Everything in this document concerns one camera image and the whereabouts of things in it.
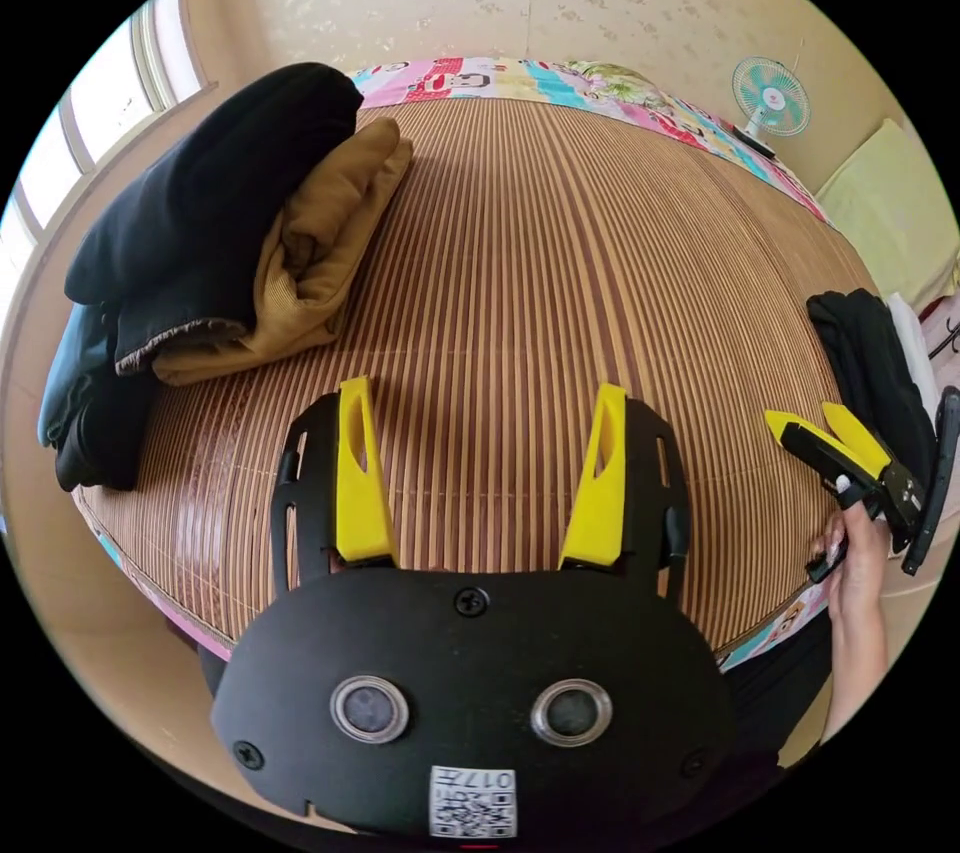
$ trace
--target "hand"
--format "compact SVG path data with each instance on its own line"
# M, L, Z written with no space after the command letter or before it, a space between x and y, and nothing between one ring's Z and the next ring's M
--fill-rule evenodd
M820 541L828 553L847 536L847 555L827 581L832 630L833 692L821 742L866 702L887 671L887 638L880 609L890 529L862 503L831 517Z
M847 537L846 559L830 574L827 589L830 619L844 632L856 632L880 609L880 592L887 557L890 528L883 520L871 520L862 503L835 513L827 523L819 548L830 553Z

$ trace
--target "black jacket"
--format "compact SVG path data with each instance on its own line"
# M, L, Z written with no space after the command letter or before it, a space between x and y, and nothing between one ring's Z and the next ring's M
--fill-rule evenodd
M362 102L331 67L276 70L222 103L87 232L64 292L101 306L111 361L87 372L84 390L72 394L82 399L53 438L63 489L132 488L159 388L154 355L174 340L234 339L252 328L263 239L313 167L356 131Z

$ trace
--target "window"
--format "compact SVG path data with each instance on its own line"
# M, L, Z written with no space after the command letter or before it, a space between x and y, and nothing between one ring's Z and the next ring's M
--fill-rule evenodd
M79 179L80 167L63 132L60 111L56 109L44 123L20 171L23 192L41 226L50 222Z
M160 61L178 103L200 92L200 79L193 65L183 21L180 0L154 0L153 27Z
M43 125L0 224L0 327L37 241L81 177L96 176L137 124L205 86L184 28L180 0L150 0L94 53Z
M11 197L0 221L0 327L36 243Z
M70 100L94 163L153 112L133 55L132 20L94 53L73 81Z

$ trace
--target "folded brown clothing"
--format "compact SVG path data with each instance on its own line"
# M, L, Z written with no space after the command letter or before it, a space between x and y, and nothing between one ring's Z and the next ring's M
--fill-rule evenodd
M186 386L335 340L370 238L413 157L396 120L380 118L330 152L287 201L263 242L256 326L228 343L162 349L157 377Z

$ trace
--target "black device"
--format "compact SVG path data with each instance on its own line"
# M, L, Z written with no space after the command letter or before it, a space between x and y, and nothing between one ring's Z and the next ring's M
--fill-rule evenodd
M344 492L369 415L351 383L291 426L277 596L216 689L214 728L253 789L292 813L453 848L589 842L598 823L636 828L689 803L735 730L713 652L678 608L690 516L669 424L601 388L588 461L603 463L584 468L560 569L401 570L385 541L348 542L368 534Z

